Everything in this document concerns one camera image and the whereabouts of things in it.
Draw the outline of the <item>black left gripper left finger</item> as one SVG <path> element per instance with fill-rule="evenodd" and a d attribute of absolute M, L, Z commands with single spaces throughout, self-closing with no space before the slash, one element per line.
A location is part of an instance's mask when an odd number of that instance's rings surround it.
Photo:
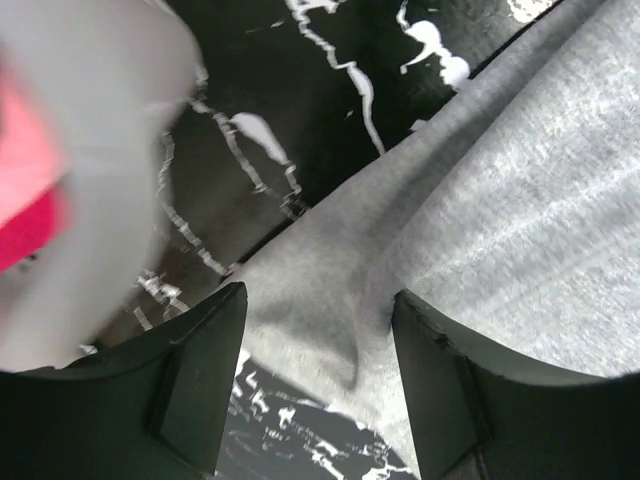
<path fill-rule="evenodd" d="M 247 289 L 69 366 L 1 377 L 5 479 L 209 479 L 244 333 Z"/>

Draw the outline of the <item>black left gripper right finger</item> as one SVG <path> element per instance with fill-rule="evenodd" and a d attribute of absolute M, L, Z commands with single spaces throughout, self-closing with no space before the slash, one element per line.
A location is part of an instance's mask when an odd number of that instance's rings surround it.
<path fill-rule="evenodd" d="M 414 293 L 394 343 L 425 479 L 635 479 L 639 377 L 602 378 L 511 350 Z"/>

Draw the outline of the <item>grey t shirt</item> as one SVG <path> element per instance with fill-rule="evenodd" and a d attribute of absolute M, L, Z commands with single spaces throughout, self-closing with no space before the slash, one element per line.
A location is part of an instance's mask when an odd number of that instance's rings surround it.
<path fill-rule="evenodd" d="M 237 279 L 251 355 L 411 468 L 390 333 L 401 289 L 536 359 L 636 370 L 638 3 L 560 3 Z"/>

